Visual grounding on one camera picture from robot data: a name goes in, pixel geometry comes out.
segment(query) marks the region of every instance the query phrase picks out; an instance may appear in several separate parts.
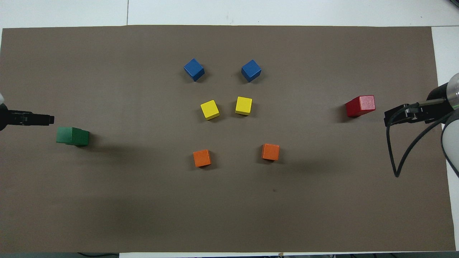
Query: green block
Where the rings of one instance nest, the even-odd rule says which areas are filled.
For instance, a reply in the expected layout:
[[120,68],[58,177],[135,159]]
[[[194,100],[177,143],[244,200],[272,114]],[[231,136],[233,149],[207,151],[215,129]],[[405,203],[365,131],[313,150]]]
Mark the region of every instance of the green block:
[[59,127],[57,128],[56,142],[86,146],[89,143],[89,132],[75,127]]

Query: brown table surface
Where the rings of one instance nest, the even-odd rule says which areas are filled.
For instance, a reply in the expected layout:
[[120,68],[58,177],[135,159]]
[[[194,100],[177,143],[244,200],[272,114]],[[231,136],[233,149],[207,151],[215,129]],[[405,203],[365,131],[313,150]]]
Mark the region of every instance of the brown table surface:
[[[437,86],[430,28],[125,26],[4,29],[0,252],[454,250],[437,127],[400,178],[384,111]],[[192,82],[196,58],[206,74]],[[255,59],[252,83],[241,66]],[[376,111],[344,104],[375,95]],[[237,96],[253,99],[248,117]],[[214,99],[220,117],[200,104]],[[56,143],[59,126],[91,132]],[[398,161],[426,125],[392,129]],[[261,145],[280,145],[264,161]],[[196,168],[192,153],[213,160]]]

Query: white floor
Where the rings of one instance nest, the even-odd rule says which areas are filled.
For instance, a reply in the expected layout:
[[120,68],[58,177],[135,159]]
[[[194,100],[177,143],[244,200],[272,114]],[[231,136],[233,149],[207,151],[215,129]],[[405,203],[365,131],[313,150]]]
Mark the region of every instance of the white floor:
[[[0,0],[0,28],[136,24],[431,26],[438,84],[448,82],[459,72],[459,8],[448,0]],[[459,179],[451,168],[448,168],[448,182],[459,250]],[[230,256],[229,253],[189,255]],[[185,257],[185,254],[128,253],[121,257]]]

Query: cube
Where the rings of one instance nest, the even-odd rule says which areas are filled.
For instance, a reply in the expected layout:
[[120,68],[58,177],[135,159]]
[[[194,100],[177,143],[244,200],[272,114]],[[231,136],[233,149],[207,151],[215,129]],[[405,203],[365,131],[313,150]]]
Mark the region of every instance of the cube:
[[204,117],[206,118],[206,120],[216,118],[217,116],[220,115],[220,112],[218,112],[218,108],[217,108],[217,104],[215,103],[215,100],[211,100],[211,101],[201,104],[201,109],[202,109],[202,113],[204,114]]
[[257,62],[252,59],[242,67],[241,73],[244,75],[247,82],[251,82],[261,74],[261,68],[258,66]]
[[209,150],[202,150],[193,152],[193,158],[195,160],[195,166],[202,167],[212,164],[210,161]]
[[251,98],[237,97],[236,114],[248,116],[250,115],[251,108],[252,108]]
[[193,78],[193,81],[197,81],[202,75],[204,75],[204,67],[193,58],[184,67],[186,73]]
[[350,118],[357,118],[375,109],[374,95],[358,96],[346,103],[347,116]]
[[261,151],[261,158],[267,160],[278,160],[279,159],[279,145],[265,143]]
[[57,128],[57,143],[86,146],[89,144],[89,132],[75,127]]

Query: black cable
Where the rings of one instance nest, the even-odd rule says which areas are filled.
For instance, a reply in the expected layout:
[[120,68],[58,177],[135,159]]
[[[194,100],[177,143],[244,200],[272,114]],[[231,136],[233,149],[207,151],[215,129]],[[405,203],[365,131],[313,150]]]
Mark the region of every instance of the black cable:
[[79,252],[79,254],[85,256],[85,257],[105,257],[105,256],[119,256],[119,253],[103,253],[103,254],[96,254],[96,255],[90,255],[90,254],[85,254],[82,252]]
[[413,147],[416,145],[416,143],[418,143],[418,141],[424,137],[424,135],[426,135],[430,130],[432,130],[434,127],[436,127],[438,124],[440,123],[444,123],[446,122],[446,120],[448,119],[448,117],[451,116],[452,112],[446,114],[445,116],[441,117],[440,119],[438,119],[437,121],[433,122],[431,125],[429,125],[426,129],[424,129],[424,131],[422,131],[414,140],[413,142],[411,142],[411,144],[409,145],[409,147],[406,149],[405,153],[403,154],[402,156],[402,159],[400,160],[400,163],[398,165],[398,168],[395,167],[395,161],[394,161],[394,155],[392,153],[392,146],[391,146],[391,137],[390,137],[390,133],[389,133],[389,130],[390,130],[390,126],[393,122],[393,120],[395,119],[396,116],[398,116],[399,114],[403,113],[405,110],[409,109],[409,108],[413,108],[413,107],[418,107],[419,106],[419,103],[415,103],[415,104],[411,104],[411,105],[408,105],[406,107],[403,107],[401,109],[399,109],[397,112],[395,112],[389,119],[388,123],[387,123],[387,127],[386,127],[386,138],[387,138],[387,148],[389,149],[389,157],[391,159],[391,165],[392,165],[392,170],[394,171],[394,175],[395,177],[399,177],[400,175],[400,172],[402,171],[402,167],[403,167],[403,164],[405,163],[405,160],[406,158],[408,157],[408,154],[410,153],[410,151],[413,149]]

